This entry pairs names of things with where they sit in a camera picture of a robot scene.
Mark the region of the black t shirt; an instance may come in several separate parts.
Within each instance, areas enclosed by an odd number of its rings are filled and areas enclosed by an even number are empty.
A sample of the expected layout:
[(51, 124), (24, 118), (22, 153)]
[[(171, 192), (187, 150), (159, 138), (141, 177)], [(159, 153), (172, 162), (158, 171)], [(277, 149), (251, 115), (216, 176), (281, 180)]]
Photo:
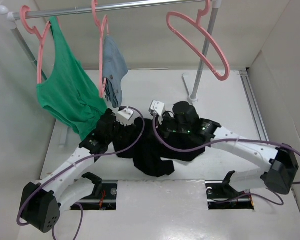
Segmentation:
[(152, 120), (143, 123), (141, 117), (123, 128), (113, 146), (119, 158), (132, 159), (138, 170), (151, 177), (169, 176), (175, 171), (174, 160), (192, 162), (205, 152), (204, 148), (185, 153), (170, 150), (155, 137)]

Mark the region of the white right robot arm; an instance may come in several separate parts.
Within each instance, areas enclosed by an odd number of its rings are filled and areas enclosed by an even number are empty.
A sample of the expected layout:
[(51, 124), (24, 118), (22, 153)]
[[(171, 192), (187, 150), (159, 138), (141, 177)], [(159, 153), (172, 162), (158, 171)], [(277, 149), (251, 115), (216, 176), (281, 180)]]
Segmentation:
[(228, 172), (221, 184), (225, 196), (233, 197), (238, 192), (259, 188), (268, 188), (281, 195), (290, 192), (299, 165), (289, 146), (251, 142), (218, 122), (199, 117), (195, 107), (185, 101), (176, 103), (172, 114), (162, 102), (155, 104), (155, 110), (159, 121), (156, 135), (169, 149), (189, 153), (189, 147), (181, 149), (168, 143), (169, 137), (187, 137), (196, 146), (222, 150), (256, 166), (249, 171)]

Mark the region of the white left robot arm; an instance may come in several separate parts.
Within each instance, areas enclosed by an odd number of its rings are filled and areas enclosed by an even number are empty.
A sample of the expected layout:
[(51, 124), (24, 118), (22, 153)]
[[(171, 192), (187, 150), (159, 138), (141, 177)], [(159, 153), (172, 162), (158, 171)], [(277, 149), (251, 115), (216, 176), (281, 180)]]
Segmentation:
[(29, 182), (22, 191), (16, 222), (19, 226), (32, 225), (47, 233), (56, 225), (64, 208), (62, 196), (75, 180), (100, 157), (108, 155), (109, 145), (119, 134), (120, 107), (117, 113), (107, 109), (97, 122), (96, 128), (78, 145), (74, 153), (54, 172), (35, 184)]

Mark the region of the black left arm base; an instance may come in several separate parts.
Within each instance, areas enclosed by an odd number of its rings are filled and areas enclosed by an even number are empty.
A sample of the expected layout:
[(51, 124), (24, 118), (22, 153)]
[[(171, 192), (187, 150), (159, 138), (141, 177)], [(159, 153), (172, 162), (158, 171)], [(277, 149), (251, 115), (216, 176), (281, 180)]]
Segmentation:
[(115, 211), (117, 208), (118, 181), (102, 180), (99, 176), (87, 172), (81, 176), (89, 179), (94, 188), (90, 195), (78, 203), (84, 211)]

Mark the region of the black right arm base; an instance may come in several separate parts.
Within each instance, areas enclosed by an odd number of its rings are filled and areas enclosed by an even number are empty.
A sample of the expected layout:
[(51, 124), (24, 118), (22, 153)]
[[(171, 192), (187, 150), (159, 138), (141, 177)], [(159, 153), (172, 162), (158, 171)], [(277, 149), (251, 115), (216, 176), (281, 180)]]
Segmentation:
[(209, 210), (254, 210), (250, 190), (236, 191), (229, 183), (234, 174), (230, 171), (223, 180), (205, 182), (207, 205)]

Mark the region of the middle pink hanger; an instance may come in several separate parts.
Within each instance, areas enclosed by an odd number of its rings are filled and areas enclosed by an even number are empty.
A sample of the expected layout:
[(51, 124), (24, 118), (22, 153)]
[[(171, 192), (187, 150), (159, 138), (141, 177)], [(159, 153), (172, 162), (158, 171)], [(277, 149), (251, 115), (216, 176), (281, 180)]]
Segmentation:
[(99, 80), (98, 80), (98, 90), (99, 90), (99, 97), (103, 98), (105, 94), (105, 87), (106, 84), (103, 82), (103, 55), (104, 55), (104, 37), (105, 34), (109, 35), (109, 21), (108, 16), (105, 15), (102, 20), (100, 20), (97, 16), (97, 6), (98, 1), (92, 0), (91, 1), (91, 9), (94, 24), (97, 26), (99, 31)]

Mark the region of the green tank top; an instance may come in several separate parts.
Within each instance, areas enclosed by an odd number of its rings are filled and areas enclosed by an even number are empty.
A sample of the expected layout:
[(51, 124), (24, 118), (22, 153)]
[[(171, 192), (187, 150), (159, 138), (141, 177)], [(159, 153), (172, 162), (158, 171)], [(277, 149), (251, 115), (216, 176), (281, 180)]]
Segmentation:
[(58, 19), (51, 17), (49, 21), (55, 63), (49, 78), (36, 86), (38, 102), (84, 140), (96, 128), (107, 105), (69, 47)]

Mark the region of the blue denim garment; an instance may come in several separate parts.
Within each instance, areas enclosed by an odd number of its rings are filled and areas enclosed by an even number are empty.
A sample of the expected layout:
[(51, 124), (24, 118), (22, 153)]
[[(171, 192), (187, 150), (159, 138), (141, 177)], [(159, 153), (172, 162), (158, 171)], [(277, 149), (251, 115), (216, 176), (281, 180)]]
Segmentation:
[(129, 70), (117, 43), (110, 35), (104, 39), (102, 60), (106, 99), (113, 108), (119, 108), (123, 101), (122, 80)]

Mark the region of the silver clothes rack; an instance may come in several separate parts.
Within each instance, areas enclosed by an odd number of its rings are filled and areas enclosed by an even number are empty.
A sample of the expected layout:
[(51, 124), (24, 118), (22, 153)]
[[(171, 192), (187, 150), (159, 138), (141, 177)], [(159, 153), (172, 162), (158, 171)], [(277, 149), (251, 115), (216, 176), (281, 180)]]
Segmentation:
[[(25, 54), (27, 55), (29, 61), (33, 63), (35, 67), (37, 67), (39, 65), (39, 61), (36, 59), (32, 51), (30, 50), (28, 44), (26, 43), (25, 39), (23, 38), (20, 31), (18, 30), (16, 24), (17, 21), (25, 21), (26, 19), (37, 19), (37, 18), (46, 18), (46, 17), (54, 17), (54, 16), (89, 14), (93, 12), (93, 10), (99, 12), (107, 12), (107, 11), (137, 9), (137, 8), (184, 4), (184, 3), (188, 3), (188, 1), (187, 0), (144, 0), (144, 1), (124, 2), (118, 4), (108, 4), (108, 5), (101, 5), (101, 6), (97, 6), (95, 4), (94, 7), (86, 7), (86, 8), (75, 7), (75, 8), (64, 8), (64, 9), (43, 10), (43, 11), (26, 10), (25, 12), (12, 12), (9, 11), (6, 6), (0, 5), (0, 16), (3, 18), (3, 21), (8, 25), (14, 37), (22, 47)], [(213, 40), (212, 38), (212, 33), (214, 30), (218, 11), (221, 5), (222, 5), (221, 0), (207, 0), (205, 2), (205, 8), (198, 10), (196, 20), (193, 20), (188, 16), (181, 14), (179, 12), (169, 12), (166, 16), (166, 22), (169, 29), (174, 34), (176, 34), (181, 40), (183, 40), (200, 58), (200, 63), (197, 70), (197, 75), (195, 78), (192, 91), (190, 91), (189, 89), (190, 82), (188, 81), (188, 79), (185, 76), (182, 77), (185, 88), (189, 94), (188, 101), (190, 103), (194, 103), (198, 100), (197, 94), (198, 94), (204, 66), (207, 66), (213, 72), (215, 77), (220, 81), (224, 81), (228, 79), (230, 74), (230, 65), (228, 63), (228, 60), (222, 53), (221, 49), (218, 48), (216, 41)], [(195, 27), (205, 36), (202, 52), (198, 52), (198, 50), (188, 40), (186, 40), (183, 35), (181, 35), (178, 31), (176, 31), (172, 27), (170, 23), (171, 16), (179, 17), (185, 20), (186, 22), (192, 24), (193, 27)], [(219, 75), (216, 72), (215, 67), (207, 59), (207, 54), (210, 46), (214, 47), (214, 49), (216, 50), (217, 54), (219, 55), (224, 65), (225, 68), (224, 76)]]

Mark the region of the aluminium rail right side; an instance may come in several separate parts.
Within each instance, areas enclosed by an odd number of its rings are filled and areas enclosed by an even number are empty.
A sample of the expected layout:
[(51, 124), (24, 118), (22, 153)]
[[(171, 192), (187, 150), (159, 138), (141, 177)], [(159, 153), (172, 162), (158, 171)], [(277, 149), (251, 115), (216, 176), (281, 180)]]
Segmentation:
[(240, 70), (239, 76), (242, 81), (242, 85), (246, 94), (247, 102), (251, 111), (252, 119), (258, 133), (258, 137), (262, 141), (268, 141), (269, 137), (262, 119), (262, 115), (250, 82), (250, 78), (247, 70)]

